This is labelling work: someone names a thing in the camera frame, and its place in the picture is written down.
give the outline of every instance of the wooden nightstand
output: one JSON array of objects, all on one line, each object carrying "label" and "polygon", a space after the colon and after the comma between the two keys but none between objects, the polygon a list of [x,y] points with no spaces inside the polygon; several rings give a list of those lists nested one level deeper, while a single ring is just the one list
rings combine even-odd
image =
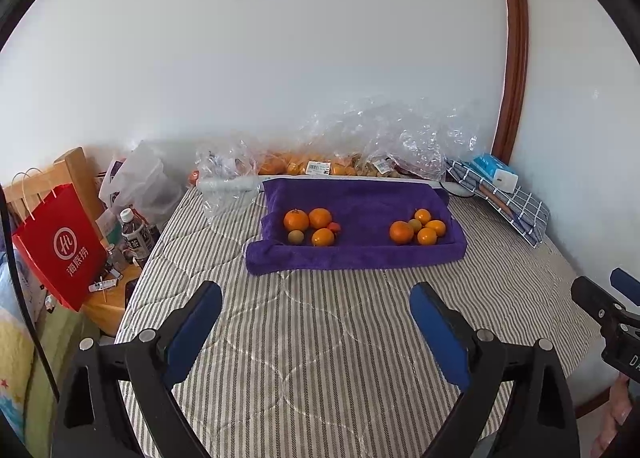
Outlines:
[{"label": "wooden nightstand", "polygon": [[104,292],[92,292],[84,300],[81,311],[97,326],[111,337],[116,336],[120,321],[124,315],[124,289],[131,279],[140,277],[142,270],[135,265],[129,265],[117,286]]}]

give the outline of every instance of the striped bedding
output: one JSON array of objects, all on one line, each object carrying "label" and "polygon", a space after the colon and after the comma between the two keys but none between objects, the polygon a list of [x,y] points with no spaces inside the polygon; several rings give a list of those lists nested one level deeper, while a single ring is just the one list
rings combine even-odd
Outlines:
[{"label": "striped bedding", "polygon": [[[567,374],[596,337],[570,298],[575,273],[552,242],[532,249],[484,201],[451,199],[468,238],[460,261],[250,276],[243,254],[259,238],[263,198],[209,226],[200,193],[189,191],[116,338],[160,326],[203,280],[220,285],[220,319],[173,390],[213,457],[419,457],[458,395],[412,321],[408,295],[419,281],[504,341],[552,340]],[[122,392],[143,451],[159,457],[129,383]],[[504,384],[485,432],[497,429],[508,393]]]}]

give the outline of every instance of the blue gripper pad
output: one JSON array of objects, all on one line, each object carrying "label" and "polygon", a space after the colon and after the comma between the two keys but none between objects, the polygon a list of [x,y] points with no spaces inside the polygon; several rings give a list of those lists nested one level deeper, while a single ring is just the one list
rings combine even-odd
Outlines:
[{"label": "blue gripper pad", "polygon": [[622,269],[614,269],[609,278],[611,286],[640,307],[640,282]]},{"label": "blue gripper pad", "polygon": [[167,368],[164,371],[164,385],[171,388],[187,378],[198,357],[202,345],[222,311],[222,291],[213,281],[206,282],[207,290],[197,305],[188,314],[167,348]]},{"label": "blue gripper pad", "polygon": [[411,314],[447,382],[466,391],[470,382],[467,349],[456,337],[451,321],[444,317],[451,311],[429,285],[428,289],[423,285],[418,283],[411,291]]}]

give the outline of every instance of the silver screw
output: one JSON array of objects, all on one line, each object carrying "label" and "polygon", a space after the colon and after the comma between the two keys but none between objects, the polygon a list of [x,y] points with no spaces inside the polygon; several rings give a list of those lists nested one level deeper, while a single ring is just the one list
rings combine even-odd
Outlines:
[{"label": "silver screw", "polygon": [[554,344],[549,339],[540,339],[540,341],[538,341],[538,346],[547,352],[554,349]]},{"label": "silver screw", "polygon": [[94,340],[91,339],[91,337],[85,337],[84,339],[81,340],[79,346],[80,346],[80,349],[84,352],[89,348],[91,348],[93,345],[94,345]]},{"label": "silver screw", "polygon": [[494,333],[491,330],[487,330],[486,328],[481,328],[476,332],[476,336],[481,341],[488,343],[489,341],[494,340]]},{"label": "silver screw", "polygon": [[140,339],[143,343],[148,343],[149,341],[152,341],[155,336],[156,331],[147,328],[146,330],[142,330],[142,332],[140,332],[138,339]]}]

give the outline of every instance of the purple towel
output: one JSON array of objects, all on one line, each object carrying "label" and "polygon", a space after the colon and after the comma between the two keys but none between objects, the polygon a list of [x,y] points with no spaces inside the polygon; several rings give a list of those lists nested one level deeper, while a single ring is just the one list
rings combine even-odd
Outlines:
[{"label": "purple towel", "polygon": [[[424,183],[397,180],[274,178],[264,182],[269,213],[262,219],[262,240],[246,249],[246,268],[254,275],[285,269],[396,269],[459,260],[466,238],[440,196]],[[287,244],[282,220],[287,211],[328,209],[342,227],[332,247],[313,247],[313,228],[304,245]],[[396,245],[389,226],[407,221],[416,209],[428,209],[447,225],[436,245]]]}]

